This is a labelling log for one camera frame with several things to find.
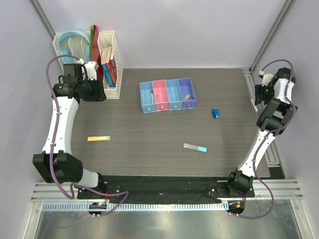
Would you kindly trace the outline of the pink capped white marker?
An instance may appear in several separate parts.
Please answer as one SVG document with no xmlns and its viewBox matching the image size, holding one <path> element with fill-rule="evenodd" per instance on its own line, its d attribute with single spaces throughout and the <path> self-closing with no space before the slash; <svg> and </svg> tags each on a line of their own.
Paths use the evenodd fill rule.
<svg viewBox="0 0 319 239">
<path fill-rule="evenodd" d="M 252 107 L 253 107 L 254 111 L 256 113 L 258 113 L 259 110 L 258 110 L 257 106 L 255 105 L 255 101 L 254 101 L 254 99 L 253 99 L 253 97 L 251 95 L 250 95 L 250 101 L 251 101 L 251 104 L 252 104 Z"/>
</svg>

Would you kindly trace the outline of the blue pencil sharpener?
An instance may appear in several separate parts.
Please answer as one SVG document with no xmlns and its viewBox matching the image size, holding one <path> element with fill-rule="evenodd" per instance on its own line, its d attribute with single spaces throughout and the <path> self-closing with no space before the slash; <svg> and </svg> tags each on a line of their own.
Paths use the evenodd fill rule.
<svg viewBox="0 0 319 239">
<path fill-rule="evenodd" d="M 218 108 L 213 108 L 212 115 L 213 115 L 214 119 L 219 118 L 219 115 L 220 115 L 219 114 L 219 109 Z"/>
</svg>

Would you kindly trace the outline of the yellow highlighter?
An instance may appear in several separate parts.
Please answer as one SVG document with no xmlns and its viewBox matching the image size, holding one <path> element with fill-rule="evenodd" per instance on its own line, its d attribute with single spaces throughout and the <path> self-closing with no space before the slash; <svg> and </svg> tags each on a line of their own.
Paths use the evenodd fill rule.
<svg viewBox="0 0 319 239">
<path fill-rule="evenodd" d="M 88 142 L 94 142 L 94 141 L 108 141 L 110 140 L 110 136 L 90 136 L 87 138 Z"/>
</svg>

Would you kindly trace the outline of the light blue drawer box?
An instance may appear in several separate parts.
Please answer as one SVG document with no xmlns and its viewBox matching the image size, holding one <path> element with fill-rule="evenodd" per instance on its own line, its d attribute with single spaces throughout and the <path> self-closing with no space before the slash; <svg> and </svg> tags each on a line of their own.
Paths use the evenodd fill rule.
<svg viewBox="0 0 319 239">
<path fill-rule="evenodd" d="M 176 111 L 182 108 L 182 97 L 179 89 L 178 79 L 166 80 L 169 110 Z"/>
<path fill-rule="evenodd" d="M 144 114 L 156 112 L 155 103 L 152 104 L 151 100 L 151 90 L 154 91 L 152 81 L 140 83 L 141 107 Z"/>
</svg>

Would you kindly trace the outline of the purple drawer box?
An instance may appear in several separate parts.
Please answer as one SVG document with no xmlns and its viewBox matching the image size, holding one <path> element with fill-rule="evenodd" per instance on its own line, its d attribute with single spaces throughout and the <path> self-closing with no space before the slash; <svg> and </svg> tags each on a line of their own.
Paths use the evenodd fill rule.
<svg viewBox="0 0 319 239">
<path fill-rule="evenodd" d="M 197 99 L 190 78 L 178 79 L 179 89 L 182 97 L 182 109 L 193 109 L 196 106 Z"/>
</svg>

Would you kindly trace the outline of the brown capped white marker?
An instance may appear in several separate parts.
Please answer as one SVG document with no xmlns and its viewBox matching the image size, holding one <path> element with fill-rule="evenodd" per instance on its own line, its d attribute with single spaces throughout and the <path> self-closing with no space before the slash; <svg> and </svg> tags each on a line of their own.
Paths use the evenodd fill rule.
<svg viewBox="0 0 319 239">
<path fill-rule="evenodd" d="M 153 90 L 151 90 L 151 100 L 152 100 L 152 104 L 154 104 L 155 101 L 154 101 L 154 92 L 153 92 Z"/>
</svg>

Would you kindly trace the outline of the grey rectangular eraser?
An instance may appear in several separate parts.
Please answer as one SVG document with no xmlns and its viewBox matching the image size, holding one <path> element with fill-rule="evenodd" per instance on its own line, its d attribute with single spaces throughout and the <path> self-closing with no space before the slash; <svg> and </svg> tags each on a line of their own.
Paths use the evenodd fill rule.
<svg viewBox="0 0 319 239">
<path fill-rule="evenodd" d="M 187 94 L 184 98 L 183 101 L 187 101 L 191 97 L 191 94 Z"/>
</svg>

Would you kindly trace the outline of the blue capped glue stick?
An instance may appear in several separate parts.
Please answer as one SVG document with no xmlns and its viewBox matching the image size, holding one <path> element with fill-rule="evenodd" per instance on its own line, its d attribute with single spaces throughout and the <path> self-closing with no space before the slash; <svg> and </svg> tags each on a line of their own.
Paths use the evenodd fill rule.
<svg viewBox="0 0 319 239">
<path fill-rule="evenodd" d="M 196 150 L 196 151 L 200 151 L 200 152 L 204 152 L 204 153 L 207 152 L 207 148 L 206 147 L 197 146 L 197 145 L 188 144 L 188 143 L 184 143 L 183 144 L 183 148 Z"/>
</svg>

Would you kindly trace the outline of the pink drawer box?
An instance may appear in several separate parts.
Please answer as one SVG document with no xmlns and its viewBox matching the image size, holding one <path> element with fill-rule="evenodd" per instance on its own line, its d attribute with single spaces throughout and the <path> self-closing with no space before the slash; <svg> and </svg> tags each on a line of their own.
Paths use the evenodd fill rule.
<svg viewBox="0 0 319 239">
<path fill-rule="evenodd" d="M 165 80 L 155 80 L 153 81 L 153 92 L 155 98 L 156 111 L 168 111 L 169 110 L 169 100 L 167 96 L 167 88 Z"/>
</svg>

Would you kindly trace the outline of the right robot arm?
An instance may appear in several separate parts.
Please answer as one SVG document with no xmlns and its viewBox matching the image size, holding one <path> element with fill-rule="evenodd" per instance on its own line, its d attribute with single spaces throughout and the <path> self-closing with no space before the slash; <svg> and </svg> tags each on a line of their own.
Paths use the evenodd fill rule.
<svg viewBox="0 0 319 239">
<path fill-rule="evenodd" d="M 282 134 L 297 112 L 292 101 L 292 89 L 295 85 L 293 70 L 280 68 L 274 75 L 260 71 L 262 83 L 255 85 L 255 106 L 264 104 L 256 126 L 257 134 L 244 161 L 230 173 L 225 191 L 231 197 L 246 195 L 252 189 L 257 168 L 275 138 Z"/>
</svg>

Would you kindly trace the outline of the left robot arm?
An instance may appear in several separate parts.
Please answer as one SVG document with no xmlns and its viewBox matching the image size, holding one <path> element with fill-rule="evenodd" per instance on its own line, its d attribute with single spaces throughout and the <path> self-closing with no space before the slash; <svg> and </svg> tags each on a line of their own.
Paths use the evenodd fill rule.
<svg viewBox="0 0 319 239">
<path fill-rule="evenodd" d="M 102 175 L 84 169 L 82 162 L 72 155 L 71 136 L 74 118 L 81 101 L 106 100 L 103 78 L 97 76 L 97 62 L 65 64 L 64 74 L 53 86 L 53 111 L 46 143 L 32 163 L 46 183 L 70 182 L 89 188 L 96 199 L 106 193 Z"/>
</svg>

